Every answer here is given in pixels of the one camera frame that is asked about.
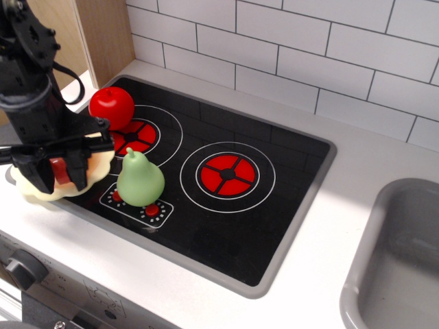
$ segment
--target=sink basin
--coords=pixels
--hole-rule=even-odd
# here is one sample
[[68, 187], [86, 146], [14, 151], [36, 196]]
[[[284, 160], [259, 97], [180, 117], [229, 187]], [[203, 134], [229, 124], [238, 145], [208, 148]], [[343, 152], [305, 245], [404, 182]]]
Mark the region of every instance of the sink basin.
[[397, 180], [377, 197], [340, 310], [347, 328], [439, 328], [439, 184]]

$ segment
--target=toy stove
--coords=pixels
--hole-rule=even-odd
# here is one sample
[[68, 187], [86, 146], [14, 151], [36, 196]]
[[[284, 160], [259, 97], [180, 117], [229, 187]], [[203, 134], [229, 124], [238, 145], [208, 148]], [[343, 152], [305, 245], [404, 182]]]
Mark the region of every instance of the toy stove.
[[[134, 118], [112, 133], [110, 174], [67, 198], [75, 204], [67, 208], [102, 227], [113, 222], [133, 243], [246, 297], [263, 295], [331, 164], [333, 146], [128, 77], [113, 86], [133, 97]], [[148, 207], [117, 196], [127, 147], [165, 176], [163, 194]]]

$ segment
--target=white countertop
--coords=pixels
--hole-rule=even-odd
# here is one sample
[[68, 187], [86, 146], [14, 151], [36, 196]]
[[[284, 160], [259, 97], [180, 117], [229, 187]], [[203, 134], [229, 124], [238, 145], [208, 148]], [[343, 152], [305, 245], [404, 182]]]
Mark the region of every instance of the white countertop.
[[439, 153], [139, 61], [123, 73], [336, 145], [268, 293], [246, 299], [52, 204], [25, 200], [5, 182], [8, 166], [0, 166], [0, 230], [181, 328], [344, 328], [340, 293], [375, 197], [400, 178], [439, 182]]

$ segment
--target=green pear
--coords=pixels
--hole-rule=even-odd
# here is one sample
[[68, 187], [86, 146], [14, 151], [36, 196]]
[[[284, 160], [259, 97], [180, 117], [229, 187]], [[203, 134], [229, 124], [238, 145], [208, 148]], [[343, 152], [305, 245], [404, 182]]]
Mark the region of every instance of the green pear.
[[124, 202], [144, 207], [153, 204], [165, 188], [163, 173], [145, 154], [128, 147], [117, 178], [117, 191]]

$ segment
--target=red apple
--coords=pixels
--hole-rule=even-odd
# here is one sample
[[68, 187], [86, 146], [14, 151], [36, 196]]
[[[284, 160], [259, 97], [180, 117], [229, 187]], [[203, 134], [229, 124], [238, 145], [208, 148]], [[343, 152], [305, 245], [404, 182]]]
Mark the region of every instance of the red apple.
[[120, 130], [134, 115], [134, 101], [122, 88], [103, 88], [91, 97], [88, 111], [93, 117], [108, 119], [110, 130]]

